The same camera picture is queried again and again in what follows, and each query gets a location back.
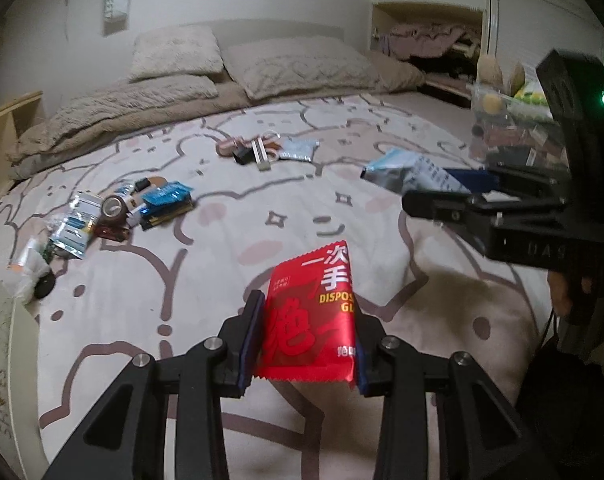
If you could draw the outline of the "red disposable glove packet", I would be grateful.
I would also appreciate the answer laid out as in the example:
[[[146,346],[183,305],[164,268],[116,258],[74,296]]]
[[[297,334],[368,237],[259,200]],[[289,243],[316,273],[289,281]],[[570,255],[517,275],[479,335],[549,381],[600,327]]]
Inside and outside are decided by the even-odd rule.
[[[344,240],[281,262],[271,274],[253,375],[356,382],[355,297]]]

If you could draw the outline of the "white blue medicine sachet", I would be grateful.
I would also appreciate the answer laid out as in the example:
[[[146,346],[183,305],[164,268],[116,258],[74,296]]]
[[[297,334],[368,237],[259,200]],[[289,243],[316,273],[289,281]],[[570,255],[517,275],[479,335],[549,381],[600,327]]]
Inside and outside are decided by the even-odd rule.
[[[401,148],[391,148],[382,157],[368,162],[360,178],[398,195],[409,191],[470,193],[469,188],[428,156]]]

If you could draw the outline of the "black flat packet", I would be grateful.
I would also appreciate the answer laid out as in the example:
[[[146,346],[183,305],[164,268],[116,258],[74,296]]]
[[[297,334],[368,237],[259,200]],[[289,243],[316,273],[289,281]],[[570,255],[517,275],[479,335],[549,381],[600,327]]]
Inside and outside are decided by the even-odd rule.
[[[147,231],[153,229],[155,226],[160,226],[160,224],[166,223],[169,220],[173,220],[182,214],[186,214],[186,212],[191,211],[193,208],[195,208],[193,200],[191,200],[191,198],[185,198],[180,202],[148,210],[142,214],[139,226],[141,226],[144,231]]]

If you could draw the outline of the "blue foil packet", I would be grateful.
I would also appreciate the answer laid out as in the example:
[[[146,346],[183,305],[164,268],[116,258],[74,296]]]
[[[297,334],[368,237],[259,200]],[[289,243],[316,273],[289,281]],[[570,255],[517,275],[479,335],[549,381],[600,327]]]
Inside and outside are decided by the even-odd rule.
[[[149,209],[159,209],[191,200],[191,191],[192,188],[183,183],[168,182],[160,188],[146,193],[142,196],[142,200]]]

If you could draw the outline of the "cartoon pattern bed sheet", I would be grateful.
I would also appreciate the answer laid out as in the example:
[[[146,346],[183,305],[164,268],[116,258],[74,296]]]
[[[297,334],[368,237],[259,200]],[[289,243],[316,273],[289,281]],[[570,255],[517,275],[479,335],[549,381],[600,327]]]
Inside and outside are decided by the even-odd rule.
[[[270,170],[215,146],[260,136]],[[280,160],[282,138],[315,139],[312,162]],[[122,243],[94,240],[55,260],[56,286],[27,308],[38,324],[37,414],[49,463],[131,358],[168,358],[213,336],[277,264],[344,240],[360,308],[417,349],[466,350],[508,398],[550,312],[544,274],[489,261],[451,231],[407,217],[401,200],[360,178],[390,148],[469,168],[468,148],[387,98],[267,104],[144,131],[0,194],[0,281],[31,237],[75,193],[108,195],[140,178],[192,188],[195,208]]]

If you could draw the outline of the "white sachet near box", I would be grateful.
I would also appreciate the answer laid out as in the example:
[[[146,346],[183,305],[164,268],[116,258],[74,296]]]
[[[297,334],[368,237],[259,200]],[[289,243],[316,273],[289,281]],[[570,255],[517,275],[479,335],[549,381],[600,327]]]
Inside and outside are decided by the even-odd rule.
[[[315,139],[282,138],[276,153],[280,160],[312,162],[319,142]]]

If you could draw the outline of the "brown tape roll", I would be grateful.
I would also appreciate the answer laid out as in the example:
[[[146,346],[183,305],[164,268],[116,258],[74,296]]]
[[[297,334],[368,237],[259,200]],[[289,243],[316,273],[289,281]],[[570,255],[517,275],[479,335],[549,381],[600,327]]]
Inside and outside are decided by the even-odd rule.
[[[128,208],[122,196],[107,196],[100,206],[100,223],[105,226],[122,226],[128,214]]]

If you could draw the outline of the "small black cube box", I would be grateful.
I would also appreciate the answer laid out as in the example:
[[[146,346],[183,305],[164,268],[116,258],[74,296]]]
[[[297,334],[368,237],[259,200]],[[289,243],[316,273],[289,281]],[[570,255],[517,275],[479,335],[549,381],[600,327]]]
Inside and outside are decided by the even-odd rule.
[[[249,165],[255,161],[253,148],[251,148],[251,146],[241,145],[232,152],[232,158],[241,166]]]

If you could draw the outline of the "white rectangular box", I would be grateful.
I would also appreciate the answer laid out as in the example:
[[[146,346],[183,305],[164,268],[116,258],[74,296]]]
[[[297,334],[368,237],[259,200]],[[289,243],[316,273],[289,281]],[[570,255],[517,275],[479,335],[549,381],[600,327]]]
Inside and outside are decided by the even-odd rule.
[[[263,139],[258,136],[252,143],[253,157],[259,171],[270,170],[270,160]]]

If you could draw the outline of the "pink small case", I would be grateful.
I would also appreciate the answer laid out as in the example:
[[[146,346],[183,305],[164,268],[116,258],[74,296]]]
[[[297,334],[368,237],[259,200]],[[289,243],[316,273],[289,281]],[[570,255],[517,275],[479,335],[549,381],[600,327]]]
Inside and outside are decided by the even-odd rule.
[[[241,145],[242,141],[236,138],[221,140],[216,144],[215,151],[218,156],[231,157]]]

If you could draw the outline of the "white blue mask packet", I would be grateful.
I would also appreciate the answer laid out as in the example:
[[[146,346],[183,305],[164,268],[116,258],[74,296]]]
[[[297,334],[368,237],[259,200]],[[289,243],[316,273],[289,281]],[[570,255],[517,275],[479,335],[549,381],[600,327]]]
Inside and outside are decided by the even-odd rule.
[[[102,200],[92,193],[75,193],[50,240],[58,252],[83,259],[101,215]]]

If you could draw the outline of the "beige right pillow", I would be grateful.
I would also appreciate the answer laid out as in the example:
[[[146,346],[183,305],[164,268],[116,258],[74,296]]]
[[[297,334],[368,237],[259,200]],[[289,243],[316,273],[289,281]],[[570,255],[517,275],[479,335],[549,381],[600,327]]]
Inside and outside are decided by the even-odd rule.
[[[274,38],[236,44],[223,51],[230,78],[253,101],[319,91],[413,91],[422,70],[378,52],[361,53],[326,36]]]

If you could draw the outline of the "beige pillow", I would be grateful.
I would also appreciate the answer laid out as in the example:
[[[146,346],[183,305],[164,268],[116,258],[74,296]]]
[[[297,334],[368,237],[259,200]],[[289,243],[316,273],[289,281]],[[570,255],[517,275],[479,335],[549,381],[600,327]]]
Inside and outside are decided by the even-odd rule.
[[[209,26],[168,26],[143,32],[135,39],[128,79],[207,76],[223,70],[221,49]]]
[[[274,38],[236,44],[223,51],[230,78],[253,101],[319,91],[413,91],[422,70],[378,52],[361,53],[326,36]]]

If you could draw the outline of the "small black round cap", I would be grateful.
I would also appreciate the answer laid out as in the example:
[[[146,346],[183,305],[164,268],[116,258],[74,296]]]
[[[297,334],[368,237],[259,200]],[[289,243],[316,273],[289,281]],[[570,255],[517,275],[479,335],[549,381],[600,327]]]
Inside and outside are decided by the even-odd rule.
[[[49,272],[37,281],[34,287],[33,297],[37,300],[44,299],[52,292],[52,289],[54,289],[55,286],[56,276],[52,272]]]

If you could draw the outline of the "crumpled clear plastic wrap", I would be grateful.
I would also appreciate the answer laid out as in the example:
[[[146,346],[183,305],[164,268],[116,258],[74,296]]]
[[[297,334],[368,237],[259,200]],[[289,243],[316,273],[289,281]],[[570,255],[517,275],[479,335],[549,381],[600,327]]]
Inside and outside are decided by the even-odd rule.
[[[33,297],[37,281],[52,272],[49,262],[45,259],[46,247],[47,243],[44,240],[31,237],[19,255],[11,261],[9,269],[19,277],[14,289],[14,301],[17,304],[26,306],[31,301],[37,300]]]

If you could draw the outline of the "white shoe box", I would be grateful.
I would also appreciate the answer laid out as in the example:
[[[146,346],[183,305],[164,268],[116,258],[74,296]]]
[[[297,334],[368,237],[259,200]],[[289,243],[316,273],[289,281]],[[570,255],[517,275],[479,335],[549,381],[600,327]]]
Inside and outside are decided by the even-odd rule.
[[[18,479],[48,467],[37,414],[38,324],[0,281],[0,464]]]

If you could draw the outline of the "folded beige blanket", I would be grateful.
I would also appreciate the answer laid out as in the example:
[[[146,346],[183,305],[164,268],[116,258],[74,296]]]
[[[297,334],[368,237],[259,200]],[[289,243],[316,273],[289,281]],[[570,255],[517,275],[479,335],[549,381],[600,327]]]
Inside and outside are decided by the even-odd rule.
[[[176,75],[119,82],[79,96],[29,128],[7,152],[8,176],[23,180],[123,133],[239,110],[250,105],[231,80]]]

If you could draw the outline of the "beige left pillow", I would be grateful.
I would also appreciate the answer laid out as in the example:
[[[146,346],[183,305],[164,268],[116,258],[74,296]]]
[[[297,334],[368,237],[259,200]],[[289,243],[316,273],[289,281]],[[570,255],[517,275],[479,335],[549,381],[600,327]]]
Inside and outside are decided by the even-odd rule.
[[[168,26],[143,32],[135,39],[128,79],[207,76],[223,70],[221,49],[209,26]]]

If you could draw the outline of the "wooden bedside shelf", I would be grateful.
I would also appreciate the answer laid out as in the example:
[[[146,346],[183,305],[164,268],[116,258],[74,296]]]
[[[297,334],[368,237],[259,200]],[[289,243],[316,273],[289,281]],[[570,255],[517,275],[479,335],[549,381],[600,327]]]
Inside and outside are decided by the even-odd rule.
[[[0,192],[10,185],[9,150],[25,130],[44,120],[42,97],[35,91],[0,106]]]

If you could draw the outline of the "wall alcove shelf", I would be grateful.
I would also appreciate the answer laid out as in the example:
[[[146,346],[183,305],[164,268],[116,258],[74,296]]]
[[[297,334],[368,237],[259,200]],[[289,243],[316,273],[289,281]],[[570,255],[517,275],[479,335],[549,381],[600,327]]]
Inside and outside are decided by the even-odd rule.
[[[484,50],[484,12],[433,2],[381,2],[371,11],[372,49],[424,73],[420,91],[468,108]]]

